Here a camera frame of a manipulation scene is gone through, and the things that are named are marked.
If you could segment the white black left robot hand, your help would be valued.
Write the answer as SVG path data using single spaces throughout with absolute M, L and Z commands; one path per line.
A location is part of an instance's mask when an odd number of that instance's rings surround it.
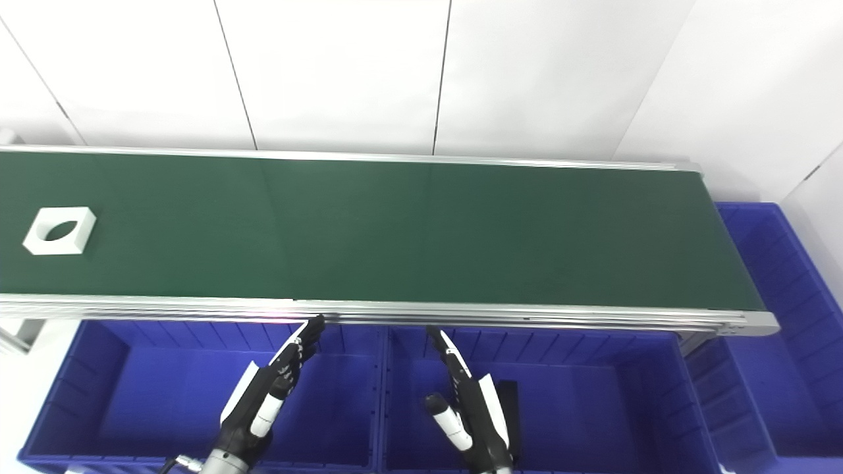
M 272 426 L 296 388 L 304 364 L 315 354 L 325 327 L 325 316 L 314 316 L 293 331 L 269 363 L 250 364 L 241 378 L 245 387 L 237 389 L 240 396 L 226 406 L 213 444 L 224 460 L 238 459 L 247 472 L 264 455 L 271 444 Z

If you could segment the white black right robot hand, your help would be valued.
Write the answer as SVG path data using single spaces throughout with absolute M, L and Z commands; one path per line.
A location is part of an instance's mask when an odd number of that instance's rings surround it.
M 444 330 L 427 326 L 425 332 L 445 364 L 454 393 L 454 403 L 439 393 L 425 396 L 425 410 L 460 452 L 470 473 L 512 473 L 515 461 L 508 423 L 493 379 L 472 375 Z

